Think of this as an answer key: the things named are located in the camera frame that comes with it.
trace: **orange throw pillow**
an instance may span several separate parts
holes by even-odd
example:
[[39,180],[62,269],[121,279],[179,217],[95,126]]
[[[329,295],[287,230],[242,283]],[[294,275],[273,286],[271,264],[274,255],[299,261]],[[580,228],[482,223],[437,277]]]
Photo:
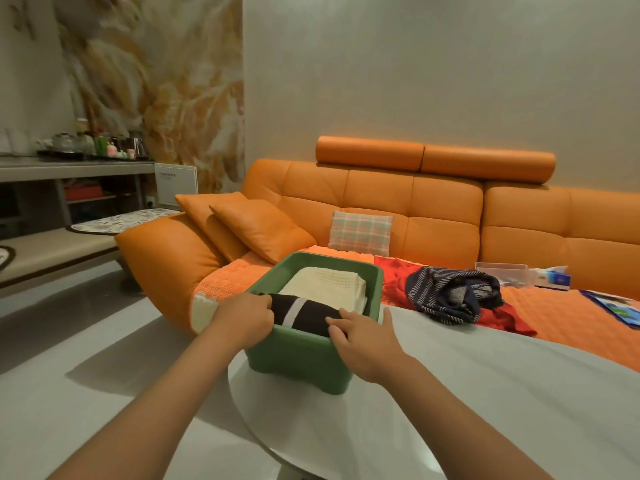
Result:
[[316,245],[311,234],[266,200],[216,202],[211,209],[253,252],[274,264]]
[[242,193],[176,195],[175,199],[194,224],[203,231],[222,255],[229,259],[229,262],[249,252],[249,248],[211,211],[212,206],[219,202],[246,201],[247,198]]

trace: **white stripe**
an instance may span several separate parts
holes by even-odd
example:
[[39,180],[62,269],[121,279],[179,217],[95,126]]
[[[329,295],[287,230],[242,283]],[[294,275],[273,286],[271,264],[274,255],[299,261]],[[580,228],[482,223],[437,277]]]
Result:
[[293,322],[296,321],[296,317],[300,313],[300,308],[305,304],[307,298],[297,298],[286,315],[284,315],[284,320],[282,321],[282,326],[287,328],[293,328]]

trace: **small side table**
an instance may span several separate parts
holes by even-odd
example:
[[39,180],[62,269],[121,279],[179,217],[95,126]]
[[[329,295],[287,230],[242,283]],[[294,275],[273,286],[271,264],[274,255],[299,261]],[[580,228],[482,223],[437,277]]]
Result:
[[[391,308],[404,350],[556,480],[637,478],[640,374],[571,347]],[[444,478],[382,387],[354,377],[344,395],[324,394],[252,371],[244,352],[228,380],[259,444],[311,478]]]

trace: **magazine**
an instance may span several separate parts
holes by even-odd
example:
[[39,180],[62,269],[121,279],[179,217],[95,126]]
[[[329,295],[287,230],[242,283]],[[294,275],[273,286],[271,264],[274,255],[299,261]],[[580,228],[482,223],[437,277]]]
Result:
[[594,291],[580,290],[592,302],[603,307],[610,314],[615,316],[620,322],[632,328],[640,329],[640,310],[629,305],[627,300],[613,295],[604,295]]

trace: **folded black shirt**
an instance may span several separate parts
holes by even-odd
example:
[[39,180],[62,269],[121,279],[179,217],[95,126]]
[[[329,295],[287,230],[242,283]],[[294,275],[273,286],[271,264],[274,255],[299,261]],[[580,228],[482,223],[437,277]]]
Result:
[[329,337],[326,318],[340,318],[335,308],[306,298],[270,293],[271,311],[277,325]]

